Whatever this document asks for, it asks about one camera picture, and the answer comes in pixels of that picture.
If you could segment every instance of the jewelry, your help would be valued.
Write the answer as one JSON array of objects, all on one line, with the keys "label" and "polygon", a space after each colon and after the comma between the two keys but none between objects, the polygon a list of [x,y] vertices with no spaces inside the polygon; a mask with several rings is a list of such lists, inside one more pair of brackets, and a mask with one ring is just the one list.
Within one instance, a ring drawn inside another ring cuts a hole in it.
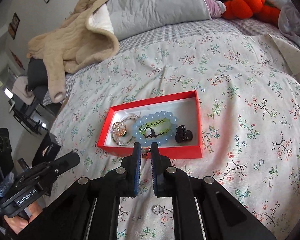
[{"label": "jewelry", "polygon": [[[177,129],[177,118],[173,116],[172,112],[161,111],[155,114],[149,114],[139,118],[136,123],[132,126],[132,134],[136,137],[136,141],[141,146],[150,146],[153,142],[157,142],[158,146],[165,144],[171,137],[176,133]],[[170,126],[163,128],[159,132],[155,132],[152,127],[156,127],[159,124],[170,123]]]},{"label": "jewelry", "polygon": [[140,116],[134,114],[134,115],[128,116],[127,118],[121,120],[120,122],[115,122],[112,125],[112,129],[110,130],[111,131],[111,138],[117,145],[127,146],[127,145],[132,144],[136,141],[136,138],[133,137],[133,136],[127,142],[120,141],[119,137],[124,137],[124,136],[127,135],[127,126],[124,123],[128,120],[137,121],[138,118],[140,118]]},{"label": "jewelry", "polygon": [[127,134],[127,127],[123,122],[115,122],[112,125],[112,130],[113,133],[119,137],[125,136]]},{"label": "jewelry", "polygon": [[193,139],[193,134],[190,130],[186,130],[185,125],[180,125],[177,128],[175,139],[177,143],[188,142]]},{"label": "jewelry", "polygon": [[127,145],[129,145],[129,144],[131,144],[131,143],[134,143],[134,142],[136,141],[136,138],[132,136],[132,137],[130,138],[129,141],[127,141],[126,143],[124,143],[124,142],[121,142],[121,141],[119,140],[119,138],[115,138],[115,136],[116,136],[116,135],[111,134],[112,140],[113,140],[117,145],[119,145],[119,146],[127,146]]},{"label": "jewelry", "polygon": [[150,152],[150,148],[148,148],[148,149],[142,148],[141,149],[141,158],[147,158],[149,152]]}]

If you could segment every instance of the black hair claw clip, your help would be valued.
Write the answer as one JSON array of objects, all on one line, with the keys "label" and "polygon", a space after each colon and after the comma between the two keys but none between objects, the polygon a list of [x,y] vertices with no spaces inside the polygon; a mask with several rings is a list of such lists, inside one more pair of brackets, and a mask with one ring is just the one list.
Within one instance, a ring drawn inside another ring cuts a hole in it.
[{"label": "black hair claw clip", "polygon": [[177,128],[177,133],[176,133],[176,142],[181,143],[181,142],[188,142],[191,141],[193,138],[192,132],[190,130],[186,130],[185,125],[180,125]]}]

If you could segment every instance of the orange stuffed toy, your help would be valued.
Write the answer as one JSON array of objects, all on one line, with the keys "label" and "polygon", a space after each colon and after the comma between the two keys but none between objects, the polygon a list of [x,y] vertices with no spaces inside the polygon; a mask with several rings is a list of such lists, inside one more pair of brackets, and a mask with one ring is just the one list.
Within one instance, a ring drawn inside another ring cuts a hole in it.
[{"label": "orange stuffed toy", "polygon": [[222,17],[227,20],[248,19],[253,15],[260,21],[278,26],[280,10],[266,5],[266,0],[227,0]]}]

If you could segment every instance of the window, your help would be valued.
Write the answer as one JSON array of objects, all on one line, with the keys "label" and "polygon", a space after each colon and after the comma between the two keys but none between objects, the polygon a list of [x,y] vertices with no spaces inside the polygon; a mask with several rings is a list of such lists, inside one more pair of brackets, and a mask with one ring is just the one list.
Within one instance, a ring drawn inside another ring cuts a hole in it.
[{"label": "window", "polygon": [[11,91],[9,89],[5,89],[4,93],[8,96],[8,98],[12,98],[13,97],[13,94],[11,93]]}]

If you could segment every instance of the gray blanket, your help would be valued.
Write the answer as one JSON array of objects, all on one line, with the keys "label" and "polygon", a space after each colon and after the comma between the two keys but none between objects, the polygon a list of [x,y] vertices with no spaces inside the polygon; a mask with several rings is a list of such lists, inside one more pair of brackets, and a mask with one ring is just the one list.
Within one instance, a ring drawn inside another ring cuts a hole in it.
[{"label": "gray blanket", "polygon": [[119,41],[165,25],[210,19],[204,0],[109,0],[107,7]]}]

